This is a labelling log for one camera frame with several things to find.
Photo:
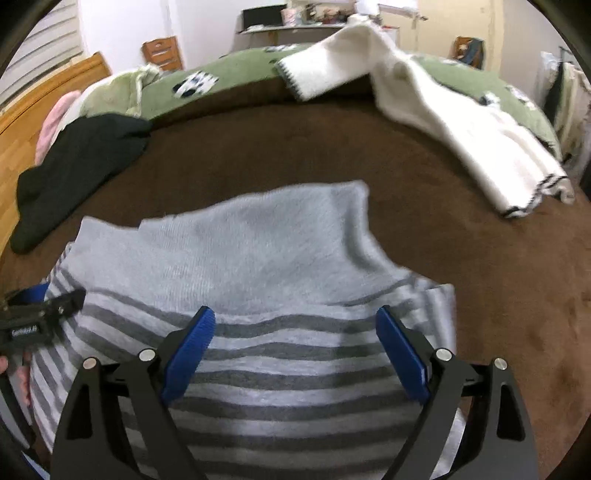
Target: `gray striped sweater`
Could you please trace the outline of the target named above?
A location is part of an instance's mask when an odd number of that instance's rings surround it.
[[[136,229],[84,219],[48,290],[83,287],[84,308],[31,365],[48,446],[86,357],[121,362],[156,348],[206,304],[215,337],[170,411],[209,478],[380,478],[419,407],[376,337],[375,312],[390,304],[454,350],[454,303],[453,287],[386,257],[367,194],[361,182],[286,187]],[[138,463],[156,477],[131,403],[121,406]],[[438,474],[458,441],[450,436]]]

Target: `pink cloth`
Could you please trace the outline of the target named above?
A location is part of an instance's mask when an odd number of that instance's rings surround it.
[[[36,166],[39,166],[43,163],[45,155],[47,155],[47,152],[49,152],[51,139],[56,133],[61,117],[66,114],[70,106],[80,95],[82,95],[82,92],[79,90],[65,94],[57,101],[57,103],[51,109],[51,112],[49,112],[47,115],[47,118],[41,127],[41,132],[39,133],[39,140],[37,140],[37,149],[35,150]]]

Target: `wooden headboard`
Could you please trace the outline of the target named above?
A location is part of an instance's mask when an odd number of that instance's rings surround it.
[[[0,115],[0,252],[18,221],[18,176],[33,165],[43,120],[56,102],[111,74],[100,53],[49,77]]]

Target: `chair backrest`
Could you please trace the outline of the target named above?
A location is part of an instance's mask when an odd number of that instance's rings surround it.
[[[452,59],[482,70],[484,64],[484,41],[480,38],[457,37],[452,45]]]
[[[177,37],[157,38],[142,45],[146,61],[163,70],[182,70],[183,61],[178,52]]]

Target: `wooden chair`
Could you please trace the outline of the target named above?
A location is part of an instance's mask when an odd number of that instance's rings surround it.
[[[484,41],[480,40],[479,38],[457,37],[456,41],[452,45],[452,52],[450,58],[454,60],[460,60],[464,58],[472,41],[478,42],[479,46],[478,51],[476,52],[472,61],[469,64],[476,69],[482,70],[485,56]]]
[[[142,45],[142,53],[147,62],[154,63],[163,70],[183,69],[177,37],[157,38],[146,42]]]

